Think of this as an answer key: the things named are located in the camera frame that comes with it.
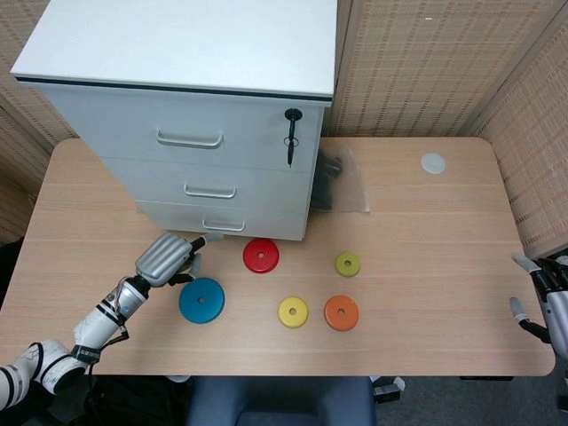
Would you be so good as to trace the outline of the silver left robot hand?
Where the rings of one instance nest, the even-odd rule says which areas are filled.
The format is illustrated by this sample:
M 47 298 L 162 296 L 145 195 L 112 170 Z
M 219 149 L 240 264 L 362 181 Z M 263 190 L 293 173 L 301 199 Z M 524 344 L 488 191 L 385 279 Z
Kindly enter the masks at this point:
M 201 269 L 199 250 L 223 234 L 206 233 L 194 241 L 173 233 L 160 236 L 135 262 L 136 276 L 152 288 L 191 282 Z

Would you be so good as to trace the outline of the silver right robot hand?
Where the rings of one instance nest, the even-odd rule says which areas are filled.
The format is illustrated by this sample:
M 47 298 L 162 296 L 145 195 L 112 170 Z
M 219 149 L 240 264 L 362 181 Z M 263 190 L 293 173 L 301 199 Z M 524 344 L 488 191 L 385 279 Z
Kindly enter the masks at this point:
M 511 297 L 509 308 L 515 322 L 568 359 L 568 256 L 532 260 L 513 253 L 511 258 L 530 275 L 546 326 L 531 321 L 519 299 Z

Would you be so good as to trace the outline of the short silver drawer handle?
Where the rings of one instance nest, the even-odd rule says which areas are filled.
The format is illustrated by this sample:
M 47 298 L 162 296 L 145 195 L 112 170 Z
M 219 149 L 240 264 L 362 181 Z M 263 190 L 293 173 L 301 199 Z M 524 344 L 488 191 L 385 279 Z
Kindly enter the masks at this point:
M 246 222 L 241 221 L 240 223 L 221 223 L 218 221 L 208 221 L 207 219 L 203 219 L 201 221 L 201 225 L 203 228 L 221 232 L 221 233 L 240 233 L 245 230 Z

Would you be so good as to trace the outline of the medium white cabinet drawer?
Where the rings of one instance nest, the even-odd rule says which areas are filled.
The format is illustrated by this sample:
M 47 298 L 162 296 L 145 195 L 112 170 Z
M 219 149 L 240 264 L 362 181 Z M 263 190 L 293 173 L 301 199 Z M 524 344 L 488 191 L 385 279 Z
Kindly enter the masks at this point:
M 111 158 L 103 163 L 138 201 L 289 213 L 304 213 L 308 205 L 310 176 L 306 173 Z M 235 186 L 237 194 L 231 200 L 188 197 L 184 184 Z

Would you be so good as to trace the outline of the large white cabinet drawer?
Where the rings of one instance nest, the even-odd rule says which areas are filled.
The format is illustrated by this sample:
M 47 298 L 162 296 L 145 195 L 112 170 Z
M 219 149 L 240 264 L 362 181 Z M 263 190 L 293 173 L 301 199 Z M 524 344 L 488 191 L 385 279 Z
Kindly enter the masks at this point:
M 309 102 L 232 95 L 45 84 L 43 95 L 99 157 L 307 171 L 320 138 L 323 108 Z M 285 111 L 297 108 L 292 166 Z M 222 133 L 218 149 L 164 146 L 156 132 L 194 137 Z

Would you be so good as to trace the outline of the white three-drawer cabinet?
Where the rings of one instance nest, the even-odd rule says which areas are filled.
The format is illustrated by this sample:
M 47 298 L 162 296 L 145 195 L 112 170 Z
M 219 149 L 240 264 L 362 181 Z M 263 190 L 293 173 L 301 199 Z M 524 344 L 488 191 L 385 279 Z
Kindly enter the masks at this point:
M 300 100 L 321 106 L 324 118 L 336 17 L 337 0 L 51 0 L 11 73 L 39 91 L 62 84 Z M 286 170 L 310 176 L 306 211 L 297 213 L 306 222 L 319 142 L 309 170 Z

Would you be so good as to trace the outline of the blue disc with hole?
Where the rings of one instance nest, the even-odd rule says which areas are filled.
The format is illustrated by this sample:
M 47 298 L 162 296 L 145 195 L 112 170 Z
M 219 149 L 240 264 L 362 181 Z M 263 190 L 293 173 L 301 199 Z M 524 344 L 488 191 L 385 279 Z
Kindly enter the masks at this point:
M 225 307 L 225 292 L 211 278 L 198 278 L 185 284 L 178 298 L 181 315 L 194 324 L 215 320 Z

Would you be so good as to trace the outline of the red disc with hole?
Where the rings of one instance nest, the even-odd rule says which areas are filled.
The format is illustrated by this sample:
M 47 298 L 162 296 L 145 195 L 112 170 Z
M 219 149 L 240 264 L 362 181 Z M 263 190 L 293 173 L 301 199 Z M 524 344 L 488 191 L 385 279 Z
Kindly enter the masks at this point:
M 251 240 L 243 249 L 242 260 L 254 273 L 268 273 L 276 268 L 280 261 L 277 245 L 265 238 Z

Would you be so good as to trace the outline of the yellow disc with hole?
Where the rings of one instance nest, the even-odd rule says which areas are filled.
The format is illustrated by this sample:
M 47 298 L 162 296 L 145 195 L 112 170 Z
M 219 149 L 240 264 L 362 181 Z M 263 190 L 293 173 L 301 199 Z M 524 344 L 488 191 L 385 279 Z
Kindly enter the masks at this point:
M 298 328 L 309 318 L 308 306 L 302 298 L 289 296 L 280 302 L 278 316 L 285 327 Z

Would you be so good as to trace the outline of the woven partition screen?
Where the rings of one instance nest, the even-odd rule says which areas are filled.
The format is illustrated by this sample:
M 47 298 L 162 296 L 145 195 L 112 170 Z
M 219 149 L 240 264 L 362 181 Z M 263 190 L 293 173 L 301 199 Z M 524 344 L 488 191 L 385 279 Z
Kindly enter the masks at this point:
M 455 136 L 557 0 L 340 0 L 324 132 Z
M 54 147 L 75 133 L 10 75 L 48 0 L 0 0 L 0 244 L 22 237 Z
M 492 145 L 526 255 L 568 249 L 568 16 L 476 134 Z

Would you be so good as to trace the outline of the olive green disc with hole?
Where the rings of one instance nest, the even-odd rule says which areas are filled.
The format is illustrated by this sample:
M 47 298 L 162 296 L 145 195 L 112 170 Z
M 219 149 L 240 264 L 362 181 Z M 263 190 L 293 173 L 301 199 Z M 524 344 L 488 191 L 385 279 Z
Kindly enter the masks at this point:
M 335 269 L 343 277 L 354 277 L 360 271 L 361 262 L 352 252 L 343 252 L 335 259 Z

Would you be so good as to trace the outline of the blue office chair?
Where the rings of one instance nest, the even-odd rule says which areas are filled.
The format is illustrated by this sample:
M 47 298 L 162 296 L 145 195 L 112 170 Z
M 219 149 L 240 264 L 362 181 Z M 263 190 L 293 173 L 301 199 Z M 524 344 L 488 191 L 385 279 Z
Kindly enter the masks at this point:
M 376 426 L 366 376 L 197 376 L 185 426 Z

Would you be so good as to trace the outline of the white black chair base part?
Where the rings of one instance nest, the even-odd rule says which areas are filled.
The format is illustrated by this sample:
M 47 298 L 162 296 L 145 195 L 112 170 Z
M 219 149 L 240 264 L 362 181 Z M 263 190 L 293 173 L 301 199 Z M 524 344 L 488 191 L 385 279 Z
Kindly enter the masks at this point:
M 405 380 L 400 376 L 381 376 L 372 381 L 376 404 L 400 400 L 406 388 Z

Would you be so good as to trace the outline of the orange disc with hole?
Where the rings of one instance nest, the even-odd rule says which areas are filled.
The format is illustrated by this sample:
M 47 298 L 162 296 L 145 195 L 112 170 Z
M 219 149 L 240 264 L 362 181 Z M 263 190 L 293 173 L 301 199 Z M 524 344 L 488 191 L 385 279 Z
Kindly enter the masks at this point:
M 359 308 L 350 297 L 335 295 L 326 301 L 324 318 L 334 330 L 349 331 L 359 322 Z

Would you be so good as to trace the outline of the clear plastic bag black parts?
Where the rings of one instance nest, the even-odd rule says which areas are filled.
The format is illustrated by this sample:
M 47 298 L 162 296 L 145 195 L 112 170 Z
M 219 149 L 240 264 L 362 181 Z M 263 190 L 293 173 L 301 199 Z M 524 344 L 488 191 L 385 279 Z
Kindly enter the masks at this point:
M 370 211 L 359 163 L 348 146 L 319 149 L 310 210 L 364 213 Z

